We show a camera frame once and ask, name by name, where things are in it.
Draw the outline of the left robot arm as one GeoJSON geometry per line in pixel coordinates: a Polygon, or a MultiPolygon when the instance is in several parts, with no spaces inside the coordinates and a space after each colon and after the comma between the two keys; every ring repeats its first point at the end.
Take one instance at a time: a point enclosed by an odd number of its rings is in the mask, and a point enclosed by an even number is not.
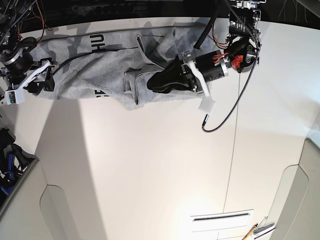
{"type": "Polygon", "coordinates": [[[202,92],[203,87],[188,66],[189,61],[194,63],[205,83],[226,77],[230,68],[238,73],[250,71],[259,62],[261,44],[257,25],[261,19],[261,11],[258,8],[261,1],[225,1],[229,9],[228,34],[225,42],[219,42],[214,33],[214,24],[222,3],[218,1],[215,4],[209,23],[194,44],[194,48],[199,49],[205,37],[210,37],[218,49],[195,58],[191,58],[188,52],[176,56],[164,70],[147,81],[146,86],[149,90],[158,94],[169,94],[172,91],[202,92]]]}

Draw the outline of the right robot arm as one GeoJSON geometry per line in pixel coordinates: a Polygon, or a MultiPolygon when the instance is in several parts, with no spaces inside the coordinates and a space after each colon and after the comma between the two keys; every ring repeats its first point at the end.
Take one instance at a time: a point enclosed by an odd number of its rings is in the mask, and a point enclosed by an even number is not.
{"type": "Polygon", "coordinates": [[[21,26],[36,6],[42,31],[46,21],[37,0],[2,0],[0,2],[0,77],[8,90],[22,87],[38,95],[41,91],[53,92],[55,81],[52,69],[58,64],[52,58],[34,60],[31,51],[40,45],[42,38],[22,37],[21,26]]]}

